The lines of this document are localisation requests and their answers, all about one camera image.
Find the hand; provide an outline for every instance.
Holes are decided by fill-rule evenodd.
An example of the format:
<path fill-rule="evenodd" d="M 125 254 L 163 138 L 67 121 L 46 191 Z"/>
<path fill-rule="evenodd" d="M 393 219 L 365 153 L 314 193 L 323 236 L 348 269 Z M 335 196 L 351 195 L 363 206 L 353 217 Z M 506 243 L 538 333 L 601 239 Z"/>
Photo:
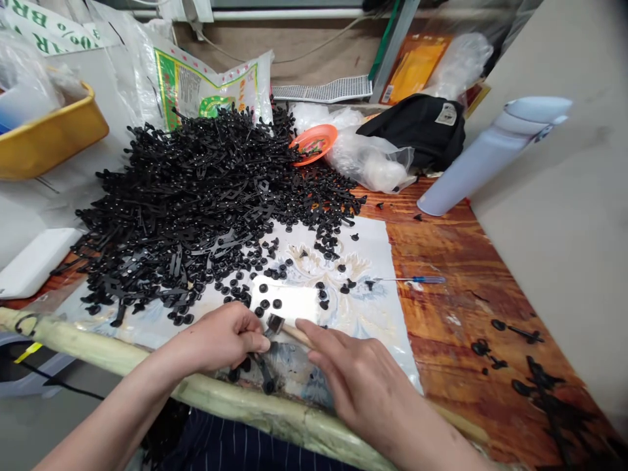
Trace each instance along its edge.
<path fill-rule="evenodd" d="M 386 347 L 297 319 L 316 350 L 338 417 L 401 470 L 486 470 L 486 462 L 416 391 Z"/>
<path fill-rule="evenodd" d="M 179 332 L 159 351 L 183 378 L 242 363 L 248 352 L 263 353 L 270 340 L 262 323 L 244 304 L 235 301 L 208 312 L 198 322 Z"/>

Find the yellow container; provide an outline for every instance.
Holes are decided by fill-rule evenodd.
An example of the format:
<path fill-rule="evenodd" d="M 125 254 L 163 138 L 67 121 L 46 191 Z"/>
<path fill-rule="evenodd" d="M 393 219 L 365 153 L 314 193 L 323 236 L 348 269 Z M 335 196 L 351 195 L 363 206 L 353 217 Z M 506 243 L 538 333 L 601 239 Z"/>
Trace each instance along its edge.
<path fill-rule="evenodd" d="M 84 99 L 0 135 L 0 179 L 39 177 L 109 134 L 94 91 Z"/>

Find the navy striped fabric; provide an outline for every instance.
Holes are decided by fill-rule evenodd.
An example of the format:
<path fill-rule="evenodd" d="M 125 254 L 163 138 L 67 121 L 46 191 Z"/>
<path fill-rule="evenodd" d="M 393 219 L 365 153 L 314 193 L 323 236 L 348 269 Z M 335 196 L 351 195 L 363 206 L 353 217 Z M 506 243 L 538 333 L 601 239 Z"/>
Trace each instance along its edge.
<path fill-rule="evenodd" d="M 312 453 L 240 422 L 197 409 L 161 471 L 353 471 L 353 466 Z"/>

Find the wood grain surface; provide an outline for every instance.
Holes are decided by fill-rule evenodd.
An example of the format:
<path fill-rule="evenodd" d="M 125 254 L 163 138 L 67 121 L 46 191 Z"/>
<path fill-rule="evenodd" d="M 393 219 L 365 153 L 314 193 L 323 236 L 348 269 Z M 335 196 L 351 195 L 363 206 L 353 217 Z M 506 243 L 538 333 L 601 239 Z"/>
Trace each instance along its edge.
<path fill-rule="evenodd" d="M 425 395 L 484 428 L 491 437 L 487 451 L 494 460 L 558 465 L 558 450 L 545 431 L 549 428 L 545 414 L 511 386 L 513 379 L 529 383 L 526 355 L 532 355 L 547 373 L 567 381 L 556 388 L 556 397 L 597 417 L 588 425 L 591 433 L 585 438 L 596 449 L 606 449 L 604 439 L 618 436 L 554 342 L 542 321 L 543 313 L 533 311 L 469 206 L 460 203 L 440 218 L 414 219 L 420 213 L 416 200 L 430 185 L 424 179 L 395 196 L 362 188 L 354 191 L 357 196 L 368 195 L 361 216 L 387 223 L 398 277 L 447 278 L 444 285 L 423 285 L 422 292 L 403 283 L 383 282 L 397 283 Z M 375 206 L 380 202 L 382 209 Z M 75 273 L 70 279 L 51 277 L 34 297 L 4 305 L 21 309 L 45 292 L 67 287 L 79 278 Z M 492 319 L 529 332 L 539 330 L 545 343 L 529 345 L 514 332 L 499 332 L 491 326 Z M 491 354 L 506 360 L 508 368 L 493 370 L 488 358 L 477 356 L 470 346 L 478 338 L 486 339 Z M 489 369 L 489 375 L 482 374 L 483 368 Z M 582 460 L 582 447 L 569 432 L 565 436 L 574 443 L 574 460 Z"/>

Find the orange bowl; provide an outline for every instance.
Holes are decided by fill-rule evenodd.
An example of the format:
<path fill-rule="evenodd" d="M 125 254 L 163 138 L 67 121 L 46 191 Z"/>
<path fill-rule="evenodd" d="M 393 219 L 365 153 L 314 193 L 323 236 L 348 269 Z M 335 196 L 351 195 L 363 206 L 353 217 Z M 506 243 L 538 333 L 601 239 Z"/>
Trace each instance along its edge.
<path fill-rule="evenodd" d="M 319 126 L 309 128 L 304 133 L 295 137 L 290 143 L 290 147 L 298 146 L 298 150 L 302 154 L 310 152 L 316 152 L 316 154 L 302 160 L 301 162 L 295 162 L 293 165 L 295 167 L 302 167 L 315 162 L 330 151 L 337 138 L 338 130 L 331 124 L 320 124 Z"/>

